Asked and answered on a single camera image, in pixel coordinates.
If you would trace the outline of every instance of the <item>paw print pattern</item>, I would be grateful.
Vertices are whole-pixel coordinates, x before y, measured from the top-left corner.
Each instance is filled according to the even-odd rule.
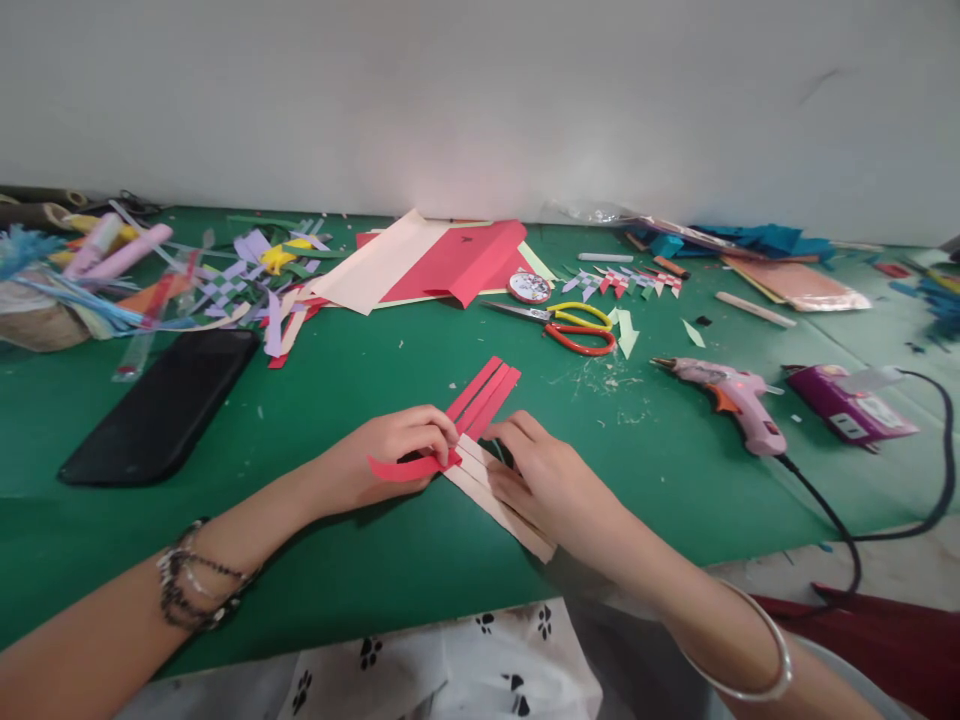
[[[484,635],[490,635],[493,632],[493,628],[489,625],[493,624],[493,613],[484,613],[478,618],[474,618],[477,621],[477,625],[480,626],[480,631]]]
[[[501,673],[500,677],[504,680],[510,681],[510,690],[511,692],[517,692],[517,688],[523,685],[523,678],[519,675],[507,675]],[[513,700],[513,708],[510,710],[511,713],[519,717],[526,717],[530,714],[530,705],[527,703],[527,698],[524,695],[517,695]]]
[[[309,670],[305,670],[303,677],[297,682],[297,694],[293,696],[293,714],[300,712],[300,708],[307,701],[307,690],[310,689],[310,683],[313,682],[313,675]]]
[[[550,624],[550,616],[553,613],[550,612],[550,608],[546,605],[543,606],[543,610],[540,611],[540,624],[537,625],[537,630],[540,631],[540,636],[546,640],[547,636],[553,633],[553,626]]]
[[[383,643],[376,638],[364,638],[360,648],[360,669],[366,670],[377,664],[377,653],[383,649]]]

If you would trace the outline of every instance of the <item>hot glue gun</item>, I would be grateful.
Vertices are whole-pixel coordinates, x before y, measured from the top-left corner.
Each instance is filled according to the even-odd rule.
[[[652,362],[672,370],[681,380],[705,385],[716,395],[717,412],[733,413],[746,435],[747,450],[754,455],[777,456],[787,451],[786,439],[760,403],[765,392],[782,394],[779,388],[769,387],[759,375],[693,358],[653,358]]]

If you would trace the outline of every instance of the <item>smartphone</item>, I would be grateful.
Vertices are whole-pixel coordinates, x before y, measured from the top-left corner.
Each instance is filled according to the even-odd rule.
[[[260,344],[252,330],[178,337],[57,473],[67,485],[135,487],[171,477]]]

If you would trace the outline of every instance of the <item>hand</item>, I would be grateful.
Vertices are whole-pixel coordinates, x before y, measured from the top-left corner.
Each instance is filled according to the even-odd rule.
[[[429,476],[405,483],[381,480],[371,472],[367,455],[396,462],[408,453],[431,450],[446,465],[459,440],[450,418],[432,405],[421,405],[365,422],[288,478],[308,503],[310,519],[317,520],[420,492],[430,483]]]
[[[494,495],[579,560],[604,570],[623,532],[639,521],[577,451],[523,410],[492,425],[484,438],[503,442],[520,472],[491,471]]]

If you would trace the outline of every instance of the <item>clothing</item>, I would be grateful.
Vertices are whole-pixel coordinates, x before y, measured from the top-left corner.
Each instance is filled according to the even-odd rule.
[[[887,720],[907,715],[798,638]],[[150,683],[119,720],[731,720],[657,622],[555,598]]]

